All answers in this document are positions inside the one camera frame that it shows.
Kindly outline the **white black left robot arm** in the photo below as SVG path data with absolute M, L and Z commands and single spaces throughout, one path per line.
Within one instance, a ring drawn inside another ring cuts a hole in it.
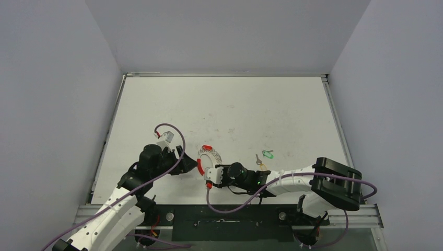
M 150 225 L 156 218 L 156 203 L 146 197 L 155 180 L 163 175 L 188 173 L 198 166 L 177 146 L 175 150 L 146 145 L 138 162 L 121 177 L 107 203 L 76 226 L 75 234 L 59 238 L 52 250 L 112 250 L 136 226 Z

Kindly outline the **metal keyring with red grip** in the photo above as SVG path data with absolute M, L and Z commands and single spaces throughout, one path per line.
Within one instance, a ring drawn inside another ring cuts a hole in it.
M 201 147 L 200 150 L 198 151 L 198 156 L 199 157 L 196 160 L 197 161 L 197 170 L 199 171 L 201 176 L 204 175 L 205 169 L 209 168 L 209 166 L 208 167 L 202 166 L 202 157 L 206 158 L 210 161 L 211 168 L 214 168 L 216 165 L 222 164 L 222 158 L 221 158 L 220 154 L 214 148 L 212 151 L 205 151 Z

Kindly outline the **key with yellow tag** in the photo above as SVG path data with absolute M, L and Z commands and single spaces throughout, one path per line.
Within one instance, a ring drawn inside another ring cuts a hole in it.
M 256 164 L 259 166 L 261 171 L 267 171 L 268 168 L 265 164 L 263 164 L 263 162 L 260 160 L 258 154 L 255 155 L 256 157 Z

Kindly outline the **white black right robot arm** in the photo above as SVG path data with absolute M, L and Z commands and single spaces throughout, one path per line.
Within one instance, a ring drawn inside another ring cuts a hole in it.
M 296 170 L 252 171 L 235 162 L 206 168 L 203 174 L 208 188 L 236 187 L 252 198 L 299 193 L 295 217 L 301 224 L 331 209 L 358 211 L 362 177 L 356 169 L 326 157 Z

